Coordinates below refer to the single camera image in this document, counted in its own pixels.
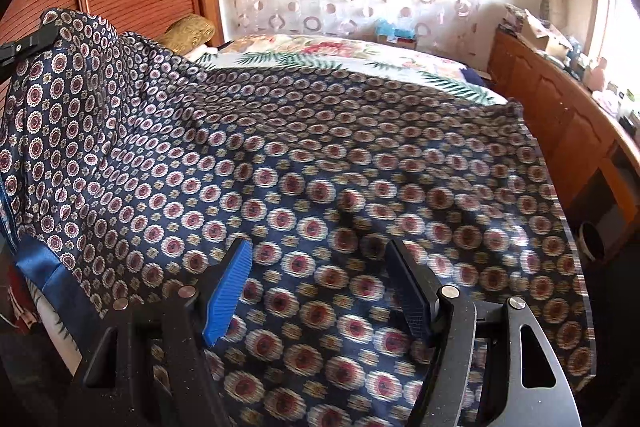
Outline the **gold embroidered pillow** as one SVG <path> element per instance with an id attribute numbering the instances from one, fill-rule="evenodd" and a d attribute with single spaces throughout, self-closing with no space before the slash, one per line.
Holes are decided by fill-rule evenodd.
<path id="1" fill-rule="evenodd" d="M 175 54 L 186 55 L 216 35 L 213 22 L 201 15 L 189 14 L 172 23 L 156 41 Z"/>

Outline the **floral quilt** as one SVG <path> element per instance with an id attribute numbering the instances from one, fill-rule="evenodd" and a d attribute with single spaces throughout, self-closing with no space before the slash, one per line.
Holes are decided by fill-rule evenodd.
<path id="1" fill-rule="evenodd" d="M 428 72 L 442 78 L 465 81 L 466 66 L 439 57 L 406 48 L 396 48 L 386 43 L 327 36 L 305 35 L 250 35 L 233 40 L 219 48 L 219 55 L 267 53 L 271 55 L 296 55 L 320 57 L 329 60 L 354 60 L 356 62 L 386 64 L 400 69 Z"/>

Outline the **blue tissue box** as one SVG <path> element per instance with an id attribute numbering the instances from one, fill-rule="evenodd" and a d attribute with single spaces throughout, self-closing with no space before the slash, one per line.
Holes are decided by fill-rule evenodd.
<path id="1" fill-rule="evenodd" d="M 416 32 L 412 29 L 400 28 L 387 20 L 376 21 L 375 39 L 377 43 L 386 44 L 386 46 L 416 49 Z"/>

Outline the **palm leaf bed sheet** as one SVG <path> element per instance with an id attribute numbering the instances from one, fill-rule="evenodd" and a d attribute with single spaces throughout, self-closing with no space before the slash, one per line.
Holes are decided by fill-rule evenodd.
<path id="1" fill-rule="evenodd" d="M 462 65 L 430 54 L 400 52 L 386 48 L 384 53 L 358 53 L 339 56 L 308 51 L 248 51 L 224 53 L 206 46 L 186 54 L 193 64 L 206 70 L 240 67 L 310 67 L 339 69 L 346 72 L 408 82 L 420 87 L 444 91 L 482 105 L 503 105 L 506 98 L 483 86 L 466 81 Z"/>

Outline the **wooden sideboard cabinet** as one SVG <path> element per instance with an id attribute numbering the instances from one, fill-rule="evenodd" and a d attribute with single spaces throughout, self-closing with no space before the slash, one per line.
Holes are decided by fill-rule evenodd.
<path id="1" fill-rule="evenodd" d="M 492 89 L 514 98 L 537 139 L 570 226 L 595 225 L 612 259 L 639 244 L 639 147 L 572 77 L 498 28 Z"/>

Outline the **navy patterned silk garment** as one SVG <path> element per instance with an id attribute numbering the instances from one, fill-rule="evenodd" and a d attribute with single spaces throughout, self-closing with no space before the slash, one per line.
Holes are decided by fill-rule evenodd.
<path id="1" fill-rule="evenodd" d="M 518 103 L 310 67 L 206 70 L 73 10 L 24 58 L 1 121 L 1 228 L 88 347 L 117 300 L 198 283 L 235 239 L 252 269 L 206 352 L 239 426 L 399 426 L 430 355 L 383 257 L 523 298 L 570 387 L 594 374 L 576 245 Z"/>

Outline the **window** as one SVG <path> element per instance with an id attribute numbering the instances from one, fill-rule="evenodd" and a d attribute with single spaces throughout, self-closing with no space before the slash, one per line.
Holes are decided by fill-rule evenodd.
<path id="1" fill-rule="evenodd" d="M 639 103 L 639 14 L 631 0 L 597 0 L 589 56 L 608 62 L 605 79 Z"/>

